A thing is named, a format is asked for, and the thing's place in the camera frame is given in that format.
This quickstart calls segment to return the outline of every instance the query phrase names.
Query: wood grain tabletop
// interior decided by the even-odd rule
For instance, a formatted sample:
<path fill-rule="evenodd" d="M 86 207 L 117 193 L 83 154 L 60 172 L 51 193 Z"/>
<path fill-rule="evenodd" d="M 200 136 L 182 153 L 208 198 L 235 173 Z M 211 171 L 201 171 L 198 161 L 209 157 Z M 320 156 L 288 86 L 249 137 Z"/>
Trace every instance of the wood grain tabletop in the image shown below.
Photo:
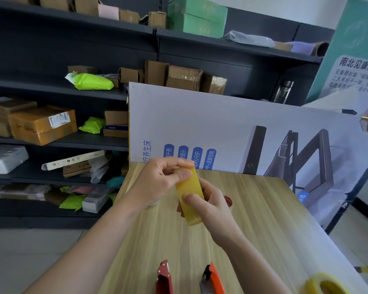
<path fill-rule="evenodd" d="M 142 170 L 133 163 L 118 197 Z M 351 294 L 368 286 L 319 224 L 279 178 L 199 170 L 198 175 L 233 200 L 232 214 L 293 293 L 305 293 L 306 280 L 325 272 Z M 227 294 L 243 293 L 225 252 L 203 224 L 189 227 L 176 212 L 175 188 L 134 221 L 99 294 L 154 294 L 157 268 L 168 259 L 175 294 L 199 294 L 206 265 L 216 265 Z"/>

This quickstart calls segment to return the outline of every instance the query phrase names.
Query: left hand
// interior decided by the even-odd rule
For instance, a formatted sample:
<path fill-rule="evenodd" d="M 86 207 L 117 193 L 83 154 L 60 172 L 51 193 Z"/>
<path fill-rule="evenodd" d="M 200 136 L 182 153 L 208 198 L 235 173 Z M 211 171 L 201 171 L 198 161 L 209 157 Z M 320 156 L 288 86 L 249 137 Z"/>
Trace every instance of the left hand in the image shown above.
<path fill-rule="evenodd" d="M 138 210 L 155 204 L 176 183 L 191 177 L 191 160 L 166 157 L 150 159 L 131 189 L 125 194 Z"/>

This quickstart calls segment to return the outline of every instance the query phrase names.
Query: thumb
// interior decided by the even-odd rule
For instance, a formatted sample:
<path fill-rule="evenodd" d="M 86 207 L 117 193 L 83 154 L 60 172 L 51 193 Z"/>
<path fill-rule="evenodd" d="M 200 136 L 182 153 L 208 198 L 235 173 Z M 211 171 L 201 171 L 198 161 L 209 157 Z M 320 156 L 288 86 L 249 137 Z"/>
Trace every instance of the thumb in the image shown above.
<path fill-rule="evenodd" d="M 210 205 L 210 203 L 208 203 L 206 200 L 203 200 L 197 194 L 183 194 L 182 200 L 186 205 L 196 209 L 200 215 L 202 215 L 202 213 L 209 208 Z"/>
<path fill-rule="evenodd" d="M 173 174 L 167 175 L 169 182 L 174 185 L 176 183 L 182 182 L 183 180 L 189 179 L 192 175 L 192 171 L 187 168 L 180 168 Z"/>

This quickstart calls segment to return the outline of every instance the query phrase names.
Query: pink box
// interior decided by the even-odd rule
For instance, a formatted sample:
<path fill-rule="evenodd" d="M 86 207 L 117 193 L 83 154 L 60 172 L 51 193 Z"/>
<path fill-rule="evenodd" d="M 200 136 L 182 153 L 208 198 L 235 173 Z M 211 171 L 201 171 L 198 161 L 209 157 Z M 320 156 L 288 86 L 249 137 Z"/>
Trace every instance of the pink box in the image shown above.
<path fill-rule="evenodd" d="M 98 15 L 101 18 L 108 18 L 119 20 L 119 9 L 118 7 L 108 6 L 104 4 L 98 4 Z"/>

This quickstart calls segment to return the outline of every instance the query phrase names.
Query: white wall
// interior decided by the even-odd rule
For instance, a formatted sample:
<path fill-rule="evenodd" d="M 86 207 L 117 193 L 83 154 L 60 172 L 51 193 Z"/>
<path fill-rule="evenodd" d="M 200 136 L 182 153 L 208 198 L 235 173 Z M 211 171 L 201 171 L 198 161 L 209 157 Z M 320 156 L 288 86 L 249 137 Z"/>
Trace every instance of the white wall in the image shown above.
<path fill-rule="evenodd" d="M 347 0 L 211 0 L 224 6 L 335 29 Z"/>

